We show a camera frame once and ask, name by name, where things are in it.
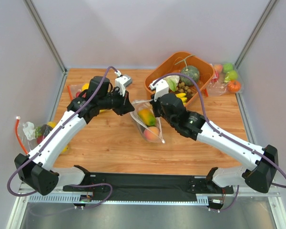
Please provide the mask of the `polka dot zip bag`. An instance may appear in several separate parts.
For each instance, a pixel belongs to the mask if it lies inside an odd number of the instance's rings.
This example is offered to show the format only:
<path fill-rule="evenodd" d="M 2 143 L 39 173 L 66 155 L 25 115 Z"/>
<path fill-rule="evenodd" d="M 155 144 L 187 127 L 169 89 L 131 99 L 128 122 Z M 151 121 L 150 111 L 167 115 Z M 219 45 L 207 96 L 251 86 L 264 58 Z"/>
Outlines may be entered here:
<path fill-rule="evenodd" d="M 150 100 L 134 100 L 130 116 L 142 138 L 150 143 L 165 143 L 159 117 L 155 117 Z"/>

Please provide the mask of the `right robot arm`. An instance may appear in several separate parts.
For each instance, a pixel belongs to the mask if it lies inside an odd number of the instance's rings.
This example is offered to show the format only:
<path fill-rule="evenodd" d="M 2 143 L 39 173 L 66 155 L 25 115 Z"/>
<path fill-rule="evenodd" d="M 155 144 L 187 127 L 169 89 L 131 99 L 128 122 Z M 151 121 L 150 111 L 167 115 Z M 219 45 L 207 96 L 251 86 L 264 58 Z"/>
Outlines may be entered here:
<path fill-rule="evenodd" d="M 218 187 L 247 185 L 267 193 L 278 167 L 278 152 L 272 145 L 258 146 L 221 129 L 203 115 L 189 111 L 180 98 L 168 93 L 152 99 L 156 117 L 162 117 L 180 135 L 217 148 L 241 163 L 238 167 L 214 167 L 207 179 Z"/>

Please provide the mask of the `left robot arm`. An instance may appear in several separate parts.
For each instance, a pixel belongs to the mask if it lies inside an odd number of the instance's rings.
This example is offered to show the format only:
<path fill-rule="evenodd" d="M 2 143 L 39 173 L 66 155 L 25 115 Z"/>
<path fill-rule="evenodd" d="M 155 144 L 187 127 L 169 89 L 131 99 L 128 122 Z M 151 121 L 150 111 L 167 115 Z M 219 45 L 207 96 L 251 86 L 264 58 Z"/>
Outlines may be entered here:
<path fill-rule="evenodd" d="M 89 87 L 75 97 L 55 128 L 26 156 L 19 154 L 14 162 L 22 182 L 33 192 L 45 196 L 56 187 L 83 185 L 88 171 L 80 166 L 54 168 L 60 153 L 100 110 L 113 110 L 117 115 L 134 111 L 126 87 L 131 77 L 121 75 L 112 85 L 108 78 L 95 76 Z"/>

